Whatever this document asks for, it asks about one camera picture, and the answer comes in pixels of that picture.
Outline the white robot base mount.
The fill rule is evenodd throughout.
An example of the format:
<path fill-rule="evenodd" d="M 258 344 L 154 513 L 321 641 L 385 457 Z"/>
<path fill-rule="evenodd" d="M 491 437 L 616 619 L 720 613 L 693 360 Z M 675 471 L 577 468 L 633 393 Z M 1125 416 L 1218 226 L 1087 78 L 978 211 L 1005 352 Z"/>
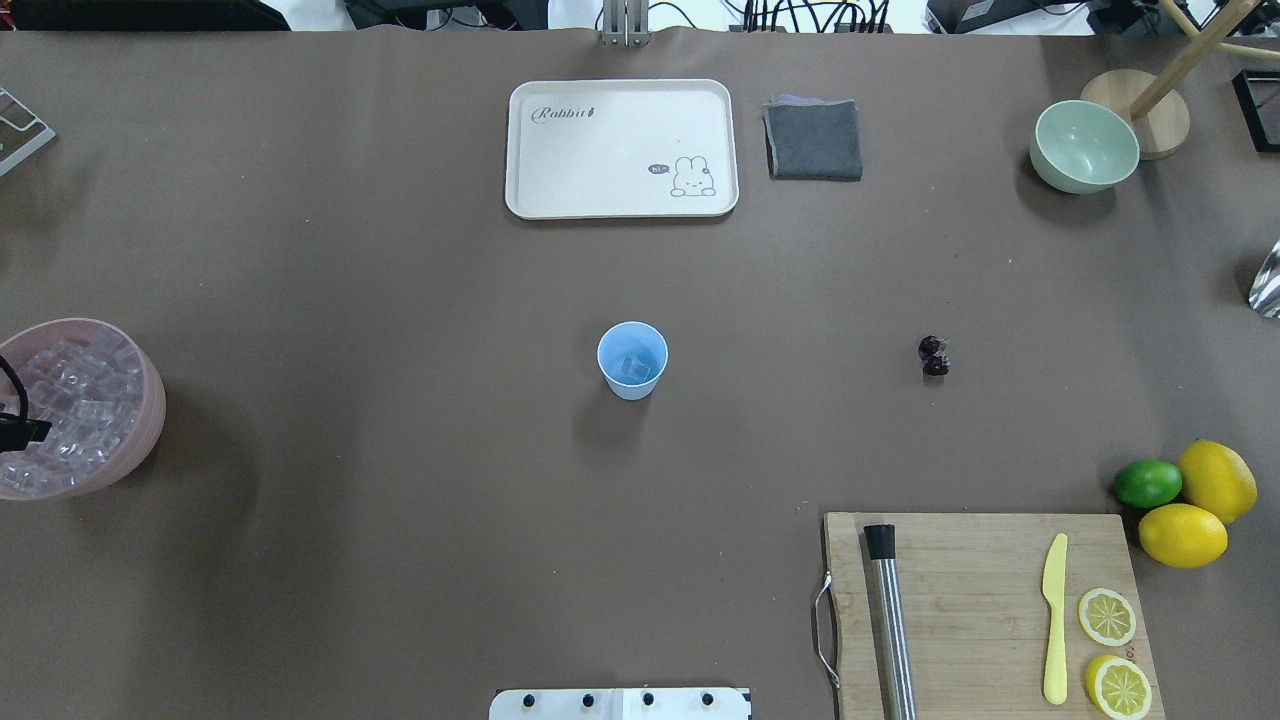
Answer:
<path fill-rule="evenodd" d="M 489 719 L 751 719 L 749 689 L 719 685 L 508 689 Z"/>

